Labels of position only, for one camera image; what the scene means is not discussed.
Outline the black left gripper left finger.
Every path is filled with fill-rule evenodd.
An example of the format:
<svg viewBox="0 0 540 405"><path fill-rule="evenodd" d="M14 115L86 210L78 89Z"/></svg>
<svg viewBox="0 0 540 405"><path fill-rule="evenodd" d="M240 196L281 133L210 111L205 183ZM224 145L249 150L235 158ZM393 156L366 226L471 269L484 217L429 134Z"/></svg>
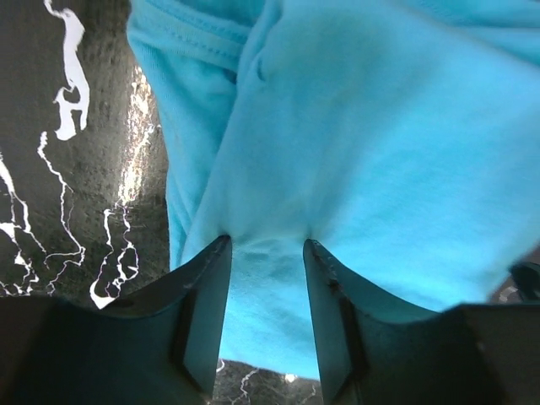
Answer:
<svg viewBox="0 0 540 405"><path fill-rule="evenodd" d="M51 296L1 301L4 404L206 404L230 285L220 236L101 310Z"/></svg>

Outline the light cyan t shirt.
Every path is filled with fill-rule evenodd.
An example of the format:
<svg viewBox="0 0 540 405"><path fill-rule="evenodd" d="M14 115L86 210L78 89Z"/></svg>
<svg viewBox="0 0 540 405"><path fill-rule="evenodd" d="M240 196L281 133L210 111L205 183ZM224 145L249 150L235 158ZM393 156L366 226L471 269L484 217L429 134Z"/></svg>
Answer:
<svg viewBox="0 0 540 405"><path fill-rule="evenodd" d="M539 244L536 1L135 1L170 267L220 235L219 355L318 377L303 245L415 305L483 302Z"/></svg>

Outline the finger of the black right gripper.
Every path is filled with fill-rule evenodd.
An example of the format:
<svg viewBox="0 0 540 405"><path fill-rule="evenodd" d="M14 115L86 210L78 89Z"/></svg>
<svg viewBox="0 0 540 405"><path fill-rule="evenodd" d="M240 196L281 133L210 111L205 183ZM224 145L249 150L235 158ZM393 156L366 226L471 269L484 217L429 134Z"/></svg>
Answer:
<svg viewBox="0 0 540 405"><path fill-rule="evenodd" d="M538 302L539 265L520 262L510 269L510 276L494 292L491 302Z"/></svg>

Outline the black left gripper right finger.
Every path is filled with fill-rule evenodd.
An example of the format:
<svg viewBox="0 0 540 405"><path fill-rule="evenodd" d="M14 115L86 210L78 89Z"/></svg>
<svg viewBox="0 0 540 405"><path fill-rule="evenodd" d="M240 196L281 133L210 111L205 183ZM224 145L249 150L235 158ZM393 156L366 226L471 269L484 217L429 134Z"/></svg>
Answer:
<svg viewBox="0 0 540 405"><path fill-rule="evenodd" d="M438 313L362 278L315 240L303 259L325 403L538 403L539 301Z"/></svg>

